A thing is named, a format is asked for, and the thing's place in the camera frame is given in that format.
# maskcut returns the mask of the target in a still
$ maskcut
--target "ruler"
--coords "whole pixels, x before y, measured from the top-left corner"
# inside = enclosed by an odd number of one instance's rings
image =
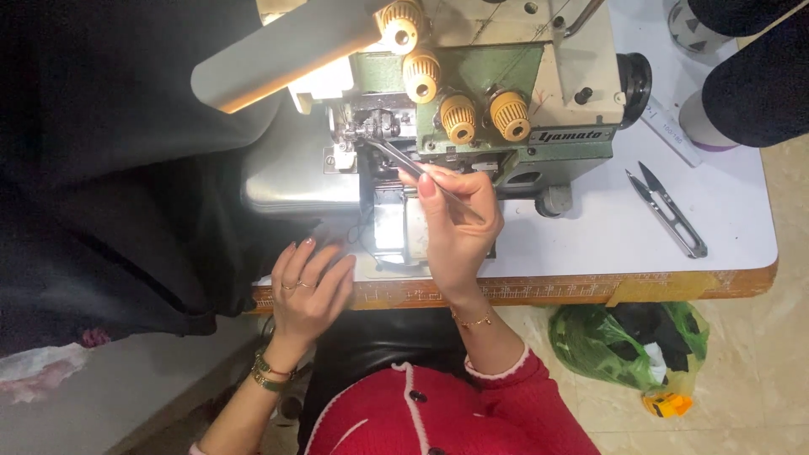
[[[598,274],[478,279],[492,305],[606,304],[621,301],[731,299],[757,296],[773,285],[777,262],[752,270]],[[255,286],[254,313],[271,313],[271,286]],[[369,281],[354,284],[354,309],[419,308],[447,302],[432,280]]]

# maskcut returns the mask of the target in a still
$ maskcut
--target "green plastic bag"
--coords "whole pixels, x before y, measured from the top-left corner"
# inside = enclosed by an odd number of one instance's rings
[[[664,302],[677,331],[691,348],[688,371],[666,371],[668,383],[661,385],[651,375],[649,355],[621,328],[604,305],[563,305],[551,317],[549,337],[557,358],[572,372],[582,376],[625,385],[642,392],[672,392],[691,396],[697,372],[708,354],[709,327],[688,302]],[[628,342],[638,353],[628,361],[609,345]]]

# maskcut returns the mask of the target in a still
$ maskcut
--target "fingernail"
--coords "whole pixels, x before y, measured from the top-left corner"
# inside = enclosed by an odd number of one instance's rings
[[[426,172],[418,177],[418,193],[425,198],[432,198],[435,195],[435,182]]]

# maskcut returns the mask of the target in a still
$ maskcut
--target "tweezers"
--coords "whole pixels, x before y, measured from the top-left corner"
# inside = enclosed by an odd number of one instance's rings
[[[686,254],[688,257],[692,259],[698,259],[700,257],[708,256],[708,245],[705,244],[704,241],[697,235],[697,231],[694,231],[694,228],[691,226],[691,223],[685,218],[683,212],[680,211],[680,208],[671,200],[671,196],[668,195],[666,189],[663,188],[663,184],[657,179],[656,176],[650,171],[646,166],[643,165],[640,161],[637,162],[641,165],[641,172],[643,172],[643,177],[646,179],[646,183],[649,186],[644,185],[637,177],[632,175],[629,170],[626,170],[626,175],[629,176],[629,181],[632,182],[632,186],[635,187],[635,190],[638,194],[641,195],[644,201],[654,210],[655,214],[657,214],[660,221],[668,227],[669,231],[680,241],[680,243],[685,247]],[[657,202],[654,201],[652,198],[652,194],[657,193],[663,202],[666,203],[669,210],[674,214],[674,219],[669,219],[660,207],[658,206]],[[687,242],[680,231],[677,231],[677,224],[683,226],[683,229],[691,236],[694,240],[694,246],[691,246],[689,242]]]
[[[387,155],[390,159],[396,162],[396,165],[399,166],[399,169],[407,172],[410,176],[418,181],[418,178],[425,173],[424,169],[419,168],[412,159],[410,159],[407,155],[402,153],[399,149],[393,146],[390,142],[384,139],[375,139],[375,138],[366,138],[365,142],[368,142],[372,146],[378,148],[382,151],[385,155]],[[447,202],[460,208],[461,210],[465,210],[467,213],[475,217],[477,221],[481,224],[485,223],[486,220],[481,216],[481,214],[477,213],[477,211],[469,206],[464,201],[458,199],[453,193],[450,193],[448,190],[444,189],[438,182],[435,182],[435,186],[444,193],[444,196],[447,197]]]

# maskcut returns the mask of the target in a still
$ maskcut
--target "bracelet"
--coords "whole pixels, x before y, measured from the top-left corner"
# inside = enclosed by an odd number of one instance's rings
[[[452,307],[450,307],[450,311],[452,311],[452,319],[455,319],[456,321],[458,321],[458,323],[460,324],[460,326],[461,326],[461,327],[463,327],[463,328],[465,328],[465,329],[467,329],[467,330],[469,329],[469,326],[470,326],[470,325],[478,325],[478,324],[482,324],[483,322],[485,322],[485,323],[486,323],[486,324],[488,324],[488,325],[492,325],[492,321],[490,321],[490,320],[489,320],[489,310],[491,310],[491,307],[488,307],[488,308],[486,309],[486,314],[485,314],[485,316],[483,316],[483,319],[481,319],[481,320],[479,320],[479,321],[475,321],[475,322],[463,322],[463,321],[461,321],[461,320],[460,320],[460,318],[458,317],[458,315],[457,315],[457,314],[455,314],[455,309],[454,309],[454,308],[452,308]]]
[[[281,392],[283,389],[286,388],[286,385],[289,381],[277,382],[271,381],[265,378],[259,370],[253,367],[253,370],[250,371],[250,375],[253,376],[253,379],[256,380],[256,383],[260,385],[263,389],[269,390],[271,392]]]
[[[292,381],[293,378],[295,378],[295,373],[298,372],[298,369],[295,368],[291,372],[279,372],[279,371],[273,370],[269,366],[269,364],[267,364],[267,361],[264,360],[264,352],[265,351],[267,351],[267,346],[265,346],[263,348],[260,348],[258,351],[256,351],[256,362],[253,364],[253,368],[257,368],[257,369],[259,369],[259,370],[261,370],[262,372],[265,372],[265,373],[273,373],[273,374],[277,374],[277,375],[280,375],[280,376],[287,376],[286,380],[287,381]]]

